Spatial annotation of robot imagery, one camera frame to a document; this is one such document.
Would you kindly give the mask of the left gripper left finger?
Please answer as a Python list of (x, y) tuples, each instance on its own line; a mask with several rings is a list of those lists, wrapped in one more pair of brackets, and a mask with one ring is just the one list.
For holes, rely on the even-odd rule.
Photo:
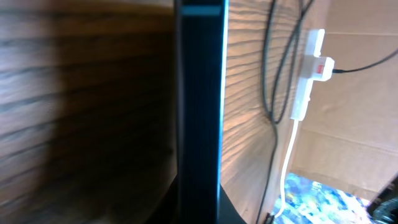
[(178, 177), (175, 177), (166, 194), (146, 220), (146, 224), (171, 224), (175, 218), (178, 205)]

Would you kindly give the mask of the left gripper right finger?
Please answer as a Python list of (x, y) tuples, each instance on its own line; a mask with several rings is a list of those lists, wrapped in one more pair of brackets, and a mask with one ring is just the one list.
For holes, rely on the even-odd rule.
[(235, 209), (224, 188), (220, 186), (219, 199), (219, 224), (246, 224), (244, 219)]

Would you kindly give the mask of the blue Samsung Galaxy smartphone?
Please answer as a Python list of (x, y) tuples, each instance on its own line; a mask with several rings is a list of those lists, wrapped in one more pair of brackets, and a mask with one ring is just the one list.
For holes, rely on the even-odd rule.
[(219, 220), (228, 7), (175, 3), (179, 223)]

